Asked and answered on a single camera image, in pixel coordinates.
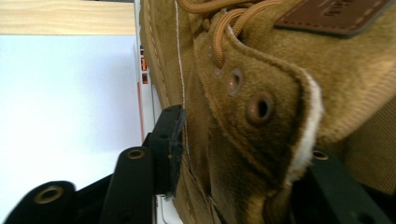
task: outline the tan suede boot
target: tan suede boot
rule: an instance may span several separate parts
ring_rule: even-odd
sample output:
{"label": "tan suede boot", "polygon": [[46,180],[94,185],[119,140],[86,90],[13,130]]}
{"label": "tan suede boot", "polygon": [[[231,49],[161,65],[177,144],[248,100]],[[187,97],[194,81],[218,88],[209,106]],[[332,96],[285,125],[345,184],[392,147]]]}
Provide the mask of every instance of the tan suede boot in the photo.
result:
{"label": "tan suede boot", "polygon": [[142,0],[151,80],[187,110],[185,223],[285,223],[316,138],[343,139],[395,93],[396,7],[346,39],[275,29],[297,0],[247,2]]}

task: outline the brown leather label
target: brown leather label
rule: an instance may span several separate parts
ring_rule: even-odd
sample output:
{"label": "brown leather label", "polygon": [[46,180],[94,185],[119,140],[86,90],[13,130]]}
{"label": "brown leather label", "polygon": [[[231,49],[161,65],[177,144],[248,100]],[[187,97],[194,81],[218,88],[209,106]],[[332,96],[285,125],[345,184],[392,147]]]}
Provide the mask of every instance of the brown leather label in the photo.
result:
{"label": "brown leather label", "polygon": [[276,28],[351,37],[393,0],[303,0],[275,23]]}

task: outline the tan shoelace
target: tan shoelace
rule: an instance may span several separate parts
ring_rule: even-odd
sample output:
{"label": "tan shoelace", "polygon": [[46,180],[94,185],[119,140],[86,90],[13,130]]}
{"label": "tan shoelace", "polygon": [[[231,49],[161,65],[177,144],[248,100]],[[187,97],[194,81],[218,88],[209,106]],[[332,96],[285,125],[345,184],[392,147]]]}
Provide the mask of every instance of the tan shoelace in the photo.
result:
{"label": "tan shoelace", "polygon": [[[239,36],[244,29],[248,20],[259,11],[265,10],[270,7],[279,5],[281,0],[215,0],[200,4],[194,4],[189,0],[177,0],[181,7],[189,11],[190,13],[196,14],[209,14],[212,12],[219,11],[226,7],[242,6],[242,8],[235,8],[228,11],[223,16],[215,28],[213,37],[212,49],[216,66],[221,68],[224,65],[224,54],[221,47],[221,39],[223,37],[226,27],[233,23],[233,34]],[[210,21],[204,20],[203,26],[206,30],[210,27]]]}

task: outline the white surface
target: white surface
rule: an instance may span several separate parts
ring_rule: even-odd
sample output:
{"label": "white surface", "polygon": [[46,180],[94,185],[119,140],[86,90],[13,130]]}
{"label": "white surface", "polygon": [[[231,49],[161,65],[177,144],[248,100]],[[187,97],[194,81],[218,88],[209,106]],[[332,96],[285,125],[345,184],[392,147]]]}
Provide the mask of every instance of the white surface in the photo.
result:
{"label": "white surface", "polygon": [[0,36],[0,221],[32,188],[81,189],[141,145],[135,36]]}

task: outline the boot tongue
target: boot tongue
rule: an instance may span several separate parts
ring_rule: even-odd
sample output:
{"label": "boot tongue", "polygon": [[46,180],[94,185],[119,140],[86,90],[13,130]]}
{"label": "boot tongue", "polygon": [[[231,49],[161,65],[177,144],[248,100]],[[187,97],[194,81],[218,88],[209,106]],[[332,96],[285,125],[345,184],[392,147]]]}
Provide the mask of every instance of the boot tongue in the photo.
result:
{"label": "boot tongue", "polygon": [[396,6],[351,38],[274,28],[298,3],[287,1],[253,16],[239,39],[314,77],[325,107],[317,139],[330,144],[354,132],[396,93]]}

